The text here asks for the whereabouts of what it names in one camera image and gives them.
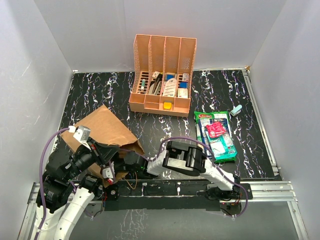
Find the blue cookie snack bag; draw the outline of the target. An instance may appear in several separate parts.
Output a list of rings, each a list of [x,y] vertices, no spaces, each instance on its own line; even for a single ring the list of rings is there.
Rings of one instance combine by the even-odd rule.
[[[212,124],[214,122],[221,122],[224,126],[224,128],[226,129],[226,133],[225,134],[229,134],[229,126],[228,126],[228,120],[226,118],[201,118],[198,120],[198,126],[199,126],[199,130],[201,132],[201,139],[204,141],[204,143],[209,146],[210,150],[212,151],[211,147],[210,147],[210,137],[208,134],[208,131],[206,129],[206,125]]]

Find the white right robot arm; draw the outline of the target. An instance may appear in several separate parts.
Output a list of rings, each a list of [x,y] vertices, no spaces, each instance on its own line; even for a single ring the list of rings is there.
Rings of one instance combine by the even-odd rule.
[[[241,196],[239,178],[214,164],[203,149],[194,144],[178,142],[176,137],[163,140],[153,159],[135,151],[126,151],[123,159],[115,163],[115,173],[136,173],[145,179],[154,179],[167,170],[190,177],[202,177],[214,185],[208,195],[218,200],[238,199]]]

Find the teal candy snack bag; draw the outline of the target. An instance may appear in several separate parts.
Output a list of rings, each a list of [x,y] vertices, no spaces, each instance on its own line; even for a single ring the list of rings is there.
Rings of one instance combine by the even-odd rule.
[[[209,145],[214,155],[215,163],[225,163],[236,160],[237,150],[228,133],[217,138],[211,138]]]

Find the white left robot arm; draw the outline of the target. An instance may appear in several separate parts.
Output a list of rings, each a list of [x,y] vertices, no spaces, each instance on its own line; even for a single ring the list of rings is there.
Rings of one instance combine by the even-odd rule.
[[[103,178],[86,170],[94,164],[112,170],[119,150],[117,145],[89,138],[71,155],[61,156],[58,150],[50,154],[45,170],[40,171],[33,240],[69,239],[88,204],[105,195]],[[84,177],[75,185],[73,180],[80,174]]]

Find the green chips bag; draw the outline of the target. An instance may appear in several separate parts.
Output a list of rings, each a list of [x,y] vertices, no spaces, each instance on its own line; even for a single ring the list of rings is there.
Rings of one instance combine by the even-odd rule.
[[[202,142],[199,146],[202,148],[203,152],[208,156],[208,158],[215,162],[214,154],[211,151],[210,147],[207,146],[201,137],[201,131],[198,126],[198,120],[199,119],[217,119],[217,118],[226,118],[228,121],[228,129],[229,129],[229,135],[231,137],[230,132],[230,124],[229,124],[229,117],[228,113],[226,111],[220,111],[220,112],[194,112],[194,119],[195,119],[195,126],[196,126],[196,139],[199,142]]]

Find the red small snack packet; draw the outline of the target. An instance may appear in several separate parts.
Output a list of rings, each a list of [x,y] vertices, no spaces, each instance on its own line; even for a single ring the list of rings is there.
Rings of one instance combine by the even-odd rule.
[[[205,126],[211,139],[218,138],[226,133],[226,129],[221,122],[214,122]]]

